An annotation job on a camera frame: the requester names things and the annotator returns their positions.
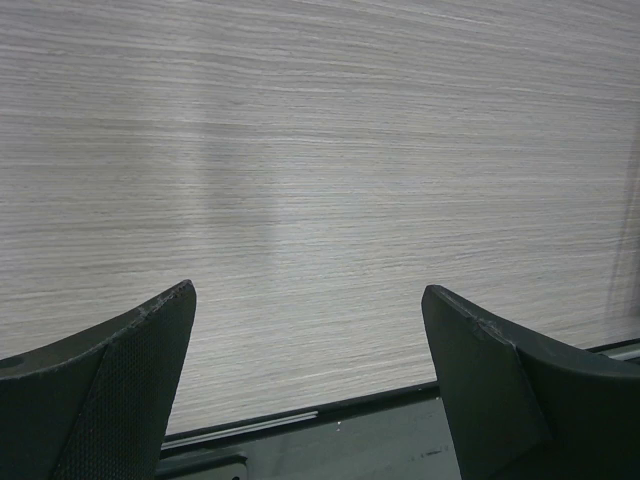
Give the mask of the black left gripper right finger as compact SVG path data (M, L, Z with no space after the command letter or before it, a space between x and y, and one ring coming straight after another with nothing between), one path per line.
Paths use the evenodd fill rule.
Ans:
M421 308L462 478L638 478L638 360L567 345L440 285Z

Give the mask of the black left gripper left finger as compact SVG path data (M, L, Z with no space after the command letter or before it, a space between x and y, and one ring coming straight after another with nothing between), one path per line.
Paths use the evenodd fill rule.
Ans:
M184 280L1 361L4 479L152 479L196 313Z

